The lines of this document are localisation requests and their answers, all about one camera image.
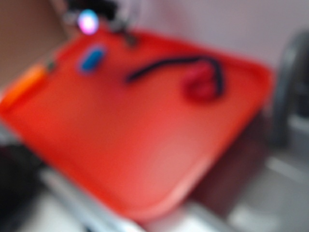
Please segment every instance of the glowing light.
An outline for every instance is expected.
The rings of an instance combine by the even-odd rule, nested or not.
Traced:
[[[83,10],[77,20],[81,31],[86,35],[92,35],[98,30],[98,16],[92,10]]]

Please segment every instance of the red object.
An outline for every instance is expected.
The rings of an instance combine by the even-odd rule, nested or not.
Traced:
[[[215,69],[206,61],[200,61],[184,76],[183,92],[197,102],[207,102],[218,97]]]
[[[272,73],[211,49],[136,36],[136,47],[103,30],[71,42],[56,55],[54,70],[30,78],[35,88],[20,80],[8,90],[0,116],[78,186],[119,214],[146,222],[180,204],[231,145],[262,107]],[[96,44],[106,47],[104,62],[80,72],[82,55]],[[162,67],[125,83],[154,61],[187,55],[220,61],[223,96],[207,104],[183,97],[179,83],[196,64]]]

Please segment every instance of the black cord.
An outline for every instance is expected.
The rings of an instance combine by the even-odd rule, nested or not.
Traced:
[[[112,0],[66,0],[69,11],[93,10],[98,15],[114,20],[118,5]]]
[[[186,64],[186,63],[195,63],[197,61],[204,60],[209,62],[215,69],[215,81],[217,85],[217,94],[222,95],[224,91],[224,80],[223,80],[223,73],[222,68],[216,59],[208,56],[193,56],[193,57],[176,57],[176,58],[167,58],[162,59],[159,61],[156,61],[150,65],[147,65],[144,68],[141,68],[140,70],[137,70],[133,74],[131,74],[127,79],[127,83],[135,82],[139,79],[141,79],[143,76],[145,76],[147,73],[162,67],[162,66],[168,66],[168,65],[174,65],[174,64]]]

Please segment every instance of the white surface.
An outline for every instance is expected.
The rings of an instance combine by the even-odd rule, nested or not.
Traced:
[[[85,232],[63,205],[44,191],[36,200],[33,214],[17,232]]]
[[[291,36],[309,28],[308,0],[141,2],[139,27],[246,54],[272,66],[277,66]]]

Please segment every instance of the blue plastic piece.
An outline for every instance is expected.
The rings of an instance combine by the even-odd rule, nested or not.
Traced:
[[[106,52],[102,48],[93,49],[84,58],[82,62],[82,70],[86,72],[94,70],[104,58],[105,53]]]

